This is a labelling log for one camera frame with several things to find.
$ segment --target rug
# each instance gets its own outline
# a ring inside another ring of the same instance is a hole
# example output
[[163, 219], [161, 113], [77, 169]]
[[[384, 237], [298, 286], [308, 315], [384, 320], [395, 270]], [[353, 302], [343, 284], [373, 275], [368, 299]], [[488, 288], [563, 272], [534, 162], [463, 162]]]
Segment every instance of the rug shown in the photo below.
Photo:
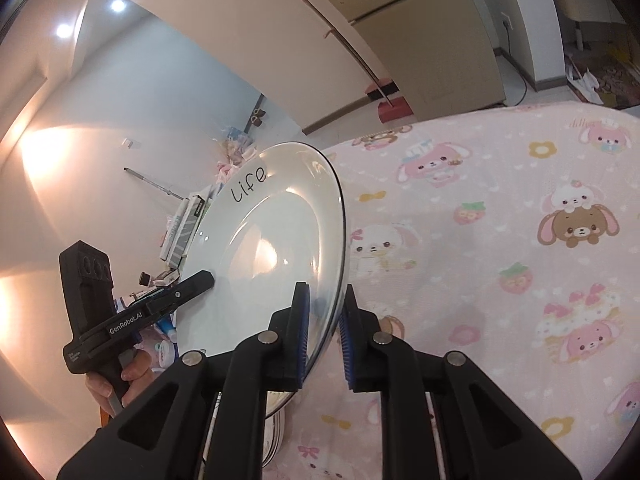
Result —
[[[600, 83], [596, 92], [606, 107], [623, 110], [640, 105], [640, 83], [617, 59], [605, 54], [575, 60], [575, 64], [580, 73], [588, 68], [596, 76]], [[572, 89], [581, 101], [587, 102], [580, 92]]]

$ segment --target hand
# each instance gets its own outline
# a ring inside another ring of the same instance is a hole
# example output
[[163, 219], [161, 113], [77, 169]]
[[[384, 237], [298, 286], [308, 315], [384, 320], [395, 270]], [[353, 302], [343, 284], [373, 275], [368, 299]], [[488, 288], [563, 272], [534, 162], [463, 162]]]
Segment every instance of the hand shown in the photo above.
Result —
[[[154, 381], [154, 373], [150, 367], [151, 356], [143, 350], [138, 350], [133, 361], [122, 370], [122, 380], [129, 381], [130, 384], [127, 393], [122, 397], [123, 407], [126, 408]], [[89, 372], [84, 384], [100, 407], [109, 415], [114, 416], [108, 401], [109, 396], [113, 393], [113, 386], [110, 382], [100, 374]]]

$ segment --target metal rod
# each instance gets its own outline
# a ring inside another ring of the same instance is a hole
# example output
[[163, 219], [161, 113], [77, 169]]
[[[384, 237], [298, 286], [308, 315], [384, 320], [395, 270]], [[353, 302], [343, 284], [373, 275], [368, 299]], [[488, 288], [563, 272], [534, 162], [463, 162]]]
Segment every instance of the metal rod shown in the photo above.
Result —
[[140, 175], [137, 171], [133, 171], [131, 168], [125, 168], [124, 171], [126, 171], [127, 173], [132, 174], [133, 176], [138, 177], [140, 180], [143, 180], [147, 184], [151, 184], [153, 187], [157, 187], [160, 191], [164, 191], [165, 193], [167, 193], [167, 195], [175, 196], [176, 198], [178, 198], [180, 200], [184, 200], [184, 198], [181, 197], [180, 195], [176, 195], [170, 189], [162, 187], [162, 186], [160, 186], [160, 184], [156, 184], [153, 180], [149, 180], [146, 176]]
[[305, 2], [311, 9], [313, 9], [313, 11], [316, 13], [316, 15], [323, 20], [328, 27], [330, 28], [329, 31], [324, 35], [324, 37], [326, 38], [329, 34], [333, 34], [335, 39], [338, 40], [338, 42], [347, 50], [347, 52], [349, 54], [351, 54], [351, 57], [353, 57], [353, 59], [356, 60], [356, 62], [360, 65], [360, 68], [364, 70], [364, 72], [367, 73], [367, 75], [369, 76], [369, 78], [373, 81], [374, 85], [376, 86], [376, 88], [378, 89], [378, 91], [380, 92], [380, 94], [382, 95], [382, 97], [384, 97], [386, 99], [386, 102], [389, 103], [389, 105], [393, 108], [394, 104], [391, 102], [391, 99], [389, 99], [389, 97], [386, 95], [386, 93], [383, 91], [383, 89], [380, 87], [380, 82], [378, 77], [376, 76], [376, 73], [373, 72], [373, 70], [371, 69], [371, 67], [367, 64], [366, 61], [364, 61], [364, 59], [362, 59], [362, 56], [360, 54], [358, 54], [358, 52], [354, 49], [354, 47], [351, 45], [351, 43], [349, 43], [349, 41], [347, 41], [347, 39], [340, 33], [340, 31], [334, 27], [334, 24], [332, 22], [330, 22], [327, 17], [318, 10], [318, 8], [312, 4], [309, 0], [302, 0], [303, 2]]

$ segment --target brown bunny print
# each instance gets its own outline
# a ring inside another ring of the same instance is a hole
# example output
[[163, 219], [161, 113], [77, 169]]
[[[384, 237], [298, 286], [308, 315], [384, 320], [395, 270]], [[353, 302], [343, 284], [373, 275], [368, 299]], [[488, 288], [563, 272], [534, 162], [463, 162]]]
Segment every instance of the brown bunny print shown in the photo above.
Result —
[[560, 210], [545, 216], [538, 228], [538, 241], [552, 245], [559, 239], [574, 248], [585, 240], [595, 245], [604, 233], [615, 236], [619, 232], [620, 225], [613, 213], [602, 204], [594, 204], [588, 209], [577, 207], [571, 213]]

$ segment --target yellow bow print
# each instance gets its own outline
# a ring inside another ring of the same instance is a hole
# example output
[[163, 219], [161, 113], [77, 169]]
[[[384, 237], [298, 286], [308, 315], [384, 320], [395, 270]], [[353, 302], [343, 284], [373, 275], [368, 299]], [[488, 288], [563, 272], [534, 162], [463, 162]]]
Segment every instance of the yellow bow print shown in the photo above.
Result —
[[375, 194], [363, 193], [360, 195], [361, 202], [368, 202], [369, 200], [381, 200], [386, 196], [386, 191], [379, 191]]
[[351, 423], [348, 420], [338, 420], [331, 415], [321, 415], [320, 418], [327, 424], [337, 424], [341, 430], [348, 430], [351, 427]]

